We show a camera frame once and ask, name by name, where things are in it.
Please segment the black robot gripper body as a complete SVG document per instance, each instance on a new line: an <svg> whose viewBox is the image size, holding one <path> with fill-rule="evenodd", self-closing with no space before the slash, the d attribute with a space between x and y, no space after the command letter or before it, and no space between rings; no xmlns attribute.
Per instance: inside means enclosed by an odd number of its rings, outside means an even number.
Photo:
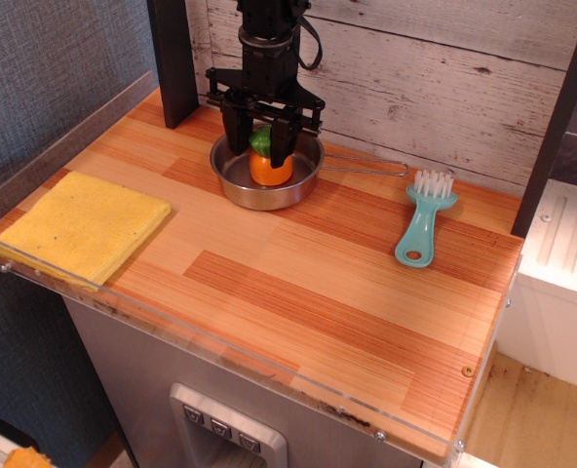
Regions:
<svg viewBox="0 0 577 468"><path fill-rule="evenodd" d="M252 121L271 123L280 118L296 122L304 132L318 132L325 102L303 88L297 75L300 68L318 67L323 51L317 52L312 64L306 64L300 56L302 30L318 36L309 24L297 24L271 39L256 37L240 27L242 66L211 67L206 71L209 102L220 108L225 99L230 99L244 104Z"/></svg>

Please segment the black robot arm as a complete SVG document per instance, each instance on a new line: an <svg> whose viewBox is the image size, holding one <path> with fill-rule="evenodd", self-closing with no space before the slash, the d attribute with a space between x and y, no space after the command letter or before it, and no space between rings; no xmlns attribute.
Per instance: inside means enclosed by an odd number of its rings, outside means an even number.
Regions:
<svg viewBox="0 0 577 468"><path fill-rule="evenodd" d="M242 15L238 38L242 46L240 69L211 67L206 71L209 103L220 108L230 150L240 155L250 146L253 122L271 125L270 162L280 168L303 132L316 135L326 104L303 88L298 69L316 69L319 50L311 64L300 56L303 30L320 42L304 17L309 1L239 1Z"/></svg>

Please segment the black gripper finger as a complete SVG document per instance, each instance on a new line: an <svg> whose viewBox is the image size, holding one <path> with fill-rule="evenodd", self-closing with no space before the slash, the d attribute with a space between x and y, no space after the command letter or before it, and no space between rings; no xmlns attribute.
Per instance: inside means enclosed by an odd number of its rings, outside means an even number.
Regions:
<svg viewBox="0 0 577 468"><path fill-rule="evenodd" d="M222 123L228 146L235 155L241 155L250 147L252 118L247 107L230 99L225 99L221 106Z"/></svg>
<svg viewBox="0 0 577 468"><path fill-rule="evenodd" d="M300 126L286 119L275 119L270 131L271 167L279 169L291 155L296 146Z"/></svg>

